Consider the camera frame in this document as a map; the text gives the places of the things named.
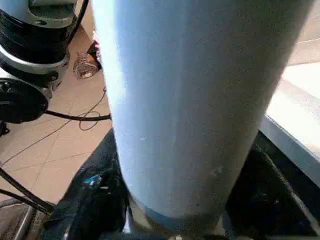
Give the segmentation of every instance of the electrical wire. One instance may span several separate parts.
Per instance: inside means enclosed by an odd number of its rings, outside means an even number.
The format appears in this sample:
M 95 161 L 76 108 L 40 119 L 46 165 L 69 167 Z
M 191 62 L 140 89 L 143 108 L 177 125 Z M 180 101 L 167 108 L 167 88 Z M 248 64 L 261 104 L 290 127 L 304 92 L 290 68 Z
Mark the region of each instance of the electrical wire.
M 91 128 L 93 128 L 97 123 L 98 121 L 102 121 L 102 120 L 110 120 L 111 119 L 111 115 L 108 114 L 108 115 L 103 115 L 103 116 L 94 116 L 94 117 L 86 117 L 88 114 L 90 113 L 93 113 L 92 110 L 96 108 L 96 106 L 98 106 L 102 100 L 104 99 L 106 95 L 106 87 L 103 88 L 103 95 L 101 97 L 101 99 L 92 107 L 89 109 L 89 111 L 87 111 L 86 113 L 83 113 L 84 116 L 81 116 L 83 114 L 81 114 L 80 116 L 71 116 L 71 115 L 67 115 L 67 114 L 63 114 L 63 113 L 59 113 L 59 112 L 55 112 L 55 111 L 50 111 L 50 110 L 47 110 L 45 111 L 44 113 L 45 114 L 48 114 L 48 115 L 52 115 L 52 116 L 55 116 L 55 117 L 59 117 L 59 118 L 63 118 L 63 119 L 69 119 L 69 120 L 75 120 L 75 121 L 80 121 L 79 122 L 79 128 L 82 130 L 82 131 L 87 131 L 87 130 L 90 130 Z M 89 127 L 89 128 L 82 128 L 81 127 L 81 123 L 82 122 L 96 122 L 93 126 Z
M 23 195 L 25 195 L 27 198 L 32 200 L 37 205 L 43 207 L 46 209 L 48 213 L 51 213 L 54 210 L 54 207 L 47 203 L 46 201 L 43 201 L 41 198 L 34 195 L 32 192 L 30 192 L 28 189 L 26 189 L 24 186 L 22 186 L 19 182 L 17 182 L 13 177 L 11 177 L 5 170 L 3 170 L 0 167 L 0 176 L 4 178 L 9 184 L 14 186 L 17 190 L 19 190 Z
M 69 35 L 68 45 L 71 43 L 72 39 L 74 39 L 74 36 L 75 36 L 76 32 L 78 31 L 78 29 L 80 27 L 81 21 L 84 18 L 84 15 L 86 13 L 88 3 L 89 3 L 89 0 L 83 0 L 83 2 L 82 2 L 82 6 L 81 6 L 81 9 L 80 9 L 79 15 L 78 15 L 77 20 L 76 20 L 76 22 L 74 24 L 74 27 L 73 27 L 72 31 L 70 32 L 70 35 Z
M 75 120 L 75 121 L 84 121 L 84 122 L 97 122 L 97 121 L 102 121 L 102 120 L 110 120 L 111 116 L 110 114 L 108 115 L 103 115 L 103 116 L 92 116 L 92 117 L 83 117 L 83 116 L 71 116 L 55 111 L 50 111 L 47 110 L 44 112 L 45 114 L 52 115 L 55 117 L 63 118 L 63 119 L 69 119 L 69 120 Z
M 87 115 L 90 114 L 90 113 L 96 113 L 96 112 L 94 112 L 93 110 L 102 102 L 102 100 L 104 99 L 104 97 L 105 97 L 105 95 L 106 95 L 106 91 L 107 91 L 107 89 L 106 89 L 106 87 L 104 87 L 104 88 L 103 88 L 102 97 L 100 98 L 100 100 L 99 100 L 95 105 L 93 105 L 93 106 L 89 109 L 89 111 L 87 111 L 87 112 L 83 115 L 84 118 L 87 117 Z M 82 122 L 83 122 L 83 121 L 79 121 L 79 128 L 80 128 L 82 131 L 88 131 L 88 130 L 92 129 L 95 125 L 98 124 L 98 121 L 96 121 L 91 127 L 82 128 L 82 127 L 81 127 L 81 123 L 82 123 Z
M 7 190 L 3 190 L 3 189 L 0 189 L 0 194 L 4 194 L 4 195 L 7 195 L 11 198 L 14 198 L 14 199 L 17 199 L 19 200 L 21 203 L 25 203 L 41 212 L 43 212 L 44 214 L 48 214 L 49 212 L 43 208 L 42 206 L 39 206 L 38 204 L 36 204 L 35 202 L 33 201 L 30 201 L 29 199 L 23 197 L 23 196 L 19 196 L 13 192 L 10 192 L 10 191 L 7 191 Z

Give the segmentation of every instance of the gray metal housing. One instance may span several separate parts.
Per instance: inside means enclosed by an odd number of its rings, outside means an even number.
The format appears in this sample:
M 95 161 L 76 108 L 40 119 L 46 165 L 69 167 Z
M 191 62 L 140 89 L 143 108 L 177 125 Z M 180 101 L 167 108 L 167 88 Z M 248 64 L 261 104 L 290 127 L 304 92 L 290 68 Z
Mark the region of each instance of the gray metal housing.
M 66 4 L 61 0 L 59 5 L 51 5 L 52 1 L 47 1 L 47 5 L 38 2 L 30 6 L 29 0 L 0 0 L 0 9 L 22 22 L 43 28 L 59 29 L 72 23 L 75 4 L 70 0 L 65 0 Z
M 67 50 L 64 58 L 61 61 L 55 63 L 40 64 L 24 61 L 7 52 L 0 45 L 0 59 L 9 64 L 11 67 L 26 73 L 43 75 L 50 72 L 57 72 L 59 76 L 63 76 L 68 68 L 70 53 Z

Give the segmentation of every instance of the black cable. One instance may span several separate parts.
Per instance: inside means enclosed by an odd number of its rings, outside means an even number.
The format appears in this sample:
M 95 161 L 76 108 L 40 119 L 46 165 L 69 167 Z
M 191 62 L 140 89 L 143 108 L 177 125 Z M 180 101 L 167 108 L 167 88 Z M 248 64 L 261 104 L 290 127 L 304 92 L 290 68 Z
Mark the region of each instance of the black cable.
M 19 196 L 19 195 L 13 193 L 13 192 L 0 189 L 0 194 L 4 194 L 4 195 L 7 195 L 7 196 L 9 196 L 9 197 L 11 197 L 11 198 L 17 199 L 17 200 L 19 200 L 20 202 L 25 203 L 25 204 L 28 204 L 29 206 L 31 206 L 31 207 L 33 207 L 33 208 L 35 208 L 35 209 L 37 209 L 37 210 L 39 210 L 39 211 L 41 211 L 41 212 L 43 212 L 43 213 L 45 213 L 45 214 L 48 214 L 48 213 L 49 213 L 49 212 L 48 212 L 45 208 L 43 208 L 42 206 L 39 206 L 39 205 L 36 204 L 35 202 L 30 201 L 29 199 L 27 199 L 27 198 L 25 198 L 25 197 L 23 197 L 23 196 Z
M 13 177 L 11 177 L 5 170 L 3 170 L 0 167 L 0 176 L 4 178 L 9 184 L 14 186 L 17 190 L 19 190 L 23 195 L 25 195 L 27 198 L 32 200 L 34 203 L 38 204 L 39 206 L 46 209 L 47 212 L 51 213 L 54 210 L 54 207 L 47 203 L 46 201 L 43 201 L 41 198 L 34 195 L 32 192 L 30 192 L 28 189 L 26 189 L 24 186 L 22 186 L 19 182 L 17 182 Z
M 72 39 L 74 39 L 74 36 L 75 36 L 76 32 L 79 29 L 81 21 L 84 18 L 84 15 L 86 13 L 88 3 L 89 3 L 89 0 L 83 0 L 83 2 L 82 2 L 82 6 L 81 6 L 81 9 L 80 9 L 79 15 L 77 17 L 76 23 L 74 24 L 74 28 L 70 32 L 70 36 L 69 36 L 69 39 L 68 39 L 68 45 L 71 43 Z
M 63 113 L 55 112 L 55 111 L 50 111 L 47 110 L 44 112 L 45 114 L 56 116 L 59 118 L 63 119 L 69 119 L 69 120 L 75 120 L 75 121 L 85 121 L 85 122 L 96 122 L 96 121 L 102 121 L 102 120 L 110 120 L 111 115 L 103 115 L 103 116 L 92 116 L 92 117 L 83 117 L 83 116 L 71 116 L 71 115 L 66 115 Z

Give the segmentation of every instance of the white cylinder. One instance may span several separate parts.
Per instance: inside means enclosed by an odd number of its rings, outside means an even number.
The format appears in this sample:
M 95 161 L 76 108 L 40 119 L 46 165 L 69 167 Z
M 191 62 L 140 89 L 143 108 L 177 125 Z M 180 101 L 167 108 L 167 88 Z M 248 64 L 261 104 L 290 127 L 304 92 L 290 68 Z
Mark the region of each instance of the white cylinder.
M 311 2 L 93 2 L 121 171 L 154 221 L 218 221 Z

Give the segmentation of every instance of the black fabric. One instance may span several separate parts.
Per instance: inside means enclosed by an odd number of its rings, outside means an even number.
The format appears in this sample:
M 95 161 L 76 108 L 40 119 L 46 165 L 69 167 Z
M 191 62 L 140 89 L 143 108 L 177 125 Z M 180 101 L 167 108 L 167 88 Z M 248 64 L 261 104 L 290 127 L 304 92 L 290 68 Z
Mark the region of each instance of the black fabric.
M 44 223 L 41 239 L 98 239 L 121 231 L 128 204 L 111 129 L 74 176 L 68 190 Z
M 252 239 L 316 236 L 317 223 L 306 209 L 273 159 L 254 144 L 226 204 L 235 231 Z
M 288 180 L 294 192 L 308 206 L 310 212 L 320 223 L 320 188 L 306 176 L 287 156 L 281 152 L 262 132 L 255 138 L 263 152 L 268 154 L 276 167 Z

